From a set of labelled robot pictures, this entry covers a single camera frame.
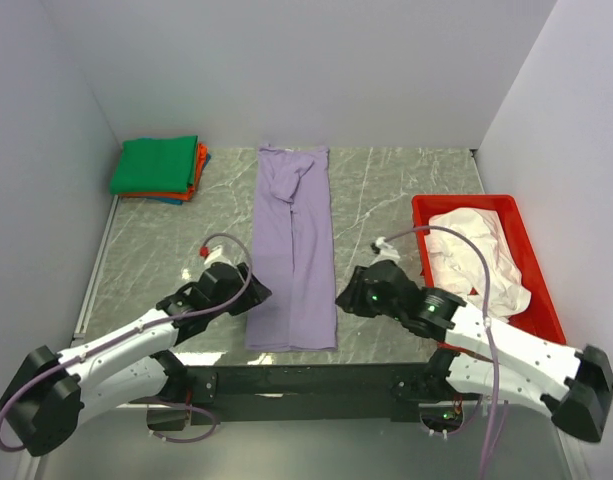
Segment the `lavender t shirt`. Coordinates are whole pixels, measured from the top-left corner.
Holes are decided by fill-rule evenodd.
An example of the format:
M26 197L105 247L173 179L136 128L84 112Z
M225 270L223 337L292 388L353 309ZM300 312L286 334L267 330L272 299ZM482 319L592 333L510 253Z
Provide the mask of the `lavender t shirt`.
M260 352L337 346L334 239L327 148L259 148L253 273L271 295L247 315L245 343Z

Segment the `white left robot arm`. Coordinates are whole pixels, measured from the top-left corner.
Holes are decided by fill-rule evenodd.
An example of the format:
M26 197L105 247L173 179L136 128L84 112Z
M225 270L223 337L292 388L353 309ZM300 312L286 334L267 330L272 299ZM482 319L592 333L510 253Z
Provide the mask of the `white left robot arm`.
M35 349L0 398L0 450L13 449L3 441L3 425L20 440L19 450L40 457L85 422L131 401L189 408L194 381L173 347L203 333L218 316L246 313L271 295L247 264L216 262L109 334L60 352Z

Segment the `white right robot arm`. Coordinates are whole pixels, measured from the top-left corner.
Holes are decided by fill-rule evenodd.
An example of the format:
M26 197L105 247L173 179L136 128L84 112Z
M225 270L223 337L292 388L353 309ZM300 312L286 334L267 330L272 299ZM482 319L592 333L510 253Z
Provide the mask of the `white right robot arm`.
M576 349L533 336L439 288L418 287L391 260L355 268L337 297L343 311L387 316L444 349L425 374L430 395L477 393L522 405L549 417L568 435L598 443L613 401L613 371L606 352Z

